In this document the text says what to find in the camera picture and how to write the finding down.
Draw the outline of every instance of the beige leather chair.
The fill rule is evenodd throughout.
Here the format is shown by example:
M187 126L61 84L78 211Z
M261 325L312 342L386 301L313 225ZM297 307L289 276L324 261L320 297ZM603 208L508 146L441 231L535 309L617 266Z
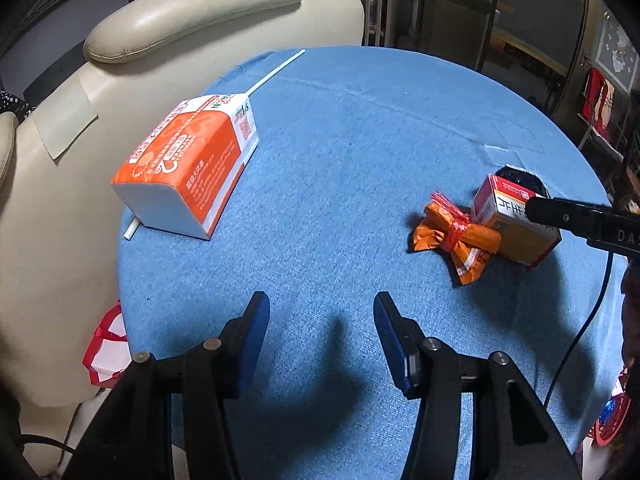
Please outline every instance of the beige leather chair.
M0 116L0 374L23 405L23 433L64 440L96 391L81 359L118 299L122 205L110 179L126 156L233 66L360 44L363 24L359 0L136 0L94 28L87 63L17 130ZM60 457L25 455L41 474Z

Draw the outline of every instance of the round table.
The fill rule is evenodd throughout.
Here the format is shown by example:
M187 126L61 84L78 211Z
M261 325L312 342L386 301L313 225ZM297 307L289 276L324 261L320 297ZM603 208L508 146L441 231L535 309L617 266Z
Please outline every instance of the round table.
M291 54L253 59L204 93L246 91ZM418 402L393 386L372 317L380 290L457 352L509 353L544 397L597 298L606 254L563 232L535 269L492 256L477 282L458 286L450 256L411 253L408 238L431 192L469 204L504 164L536 173L553 196L605 203L562 132L479 73L386 48L310 49L251 101L260 144L211 240L141 227L121 238L119 262L130 349L157 358L216 336L254 290L270 297L253 386L227 404L242 478L400 478ZM621 368L624 269L617 256L552 399L572 451ZM465 397L457 478L470 424Z

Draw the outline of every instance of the orange milk carton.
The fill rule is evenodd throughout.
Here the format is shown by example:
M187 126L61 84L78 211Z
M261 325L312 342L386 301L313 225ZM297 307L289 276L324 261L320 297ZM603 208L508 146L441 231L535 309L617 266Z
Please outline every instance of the orange milk carton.
M146 227L208 240L258 144L247 94L183 101L111 180Z

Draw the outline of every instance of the door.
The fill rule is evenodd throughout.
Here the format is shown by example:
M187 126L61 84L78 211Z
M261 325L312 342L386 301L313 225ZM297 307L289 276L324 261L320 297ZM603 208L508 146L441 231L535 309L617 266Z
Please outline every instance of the door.
M602 20L602 11L601 0L585 0L582 27L574 60L569 67L556 110L551 116L553 122L576 144L586 130L585 123L578 118L578 111L582 107L582 93L587 73L593 65L596 54L592 50Z
M497 0L420 0L418 50L479 70Z
M498 0L482 74L551 117L575 57L585 0Z

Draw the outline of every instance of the wall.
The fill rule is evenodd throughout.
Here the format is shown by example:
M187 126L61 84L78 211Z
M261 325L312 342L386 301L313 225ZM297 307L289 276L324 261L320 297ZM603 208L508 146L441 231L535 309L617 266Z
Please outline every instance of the wall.
M569 68L580 35L584 0L500 0L497 26Z
M620 27L620 22L602 0L598 0L600 14L598 30L592 45L585 44L590 57L604 77L616 86L616 91L629 93L638 84L638 52ZM615 56L620 65L614 64Z
M38 106L69 76L84 65L84 41L59 57L22 92L24 100Z
M0 59L0 78L7 92L24 91L48 67L86 39L103 18L127 0L69 0L27 31Z

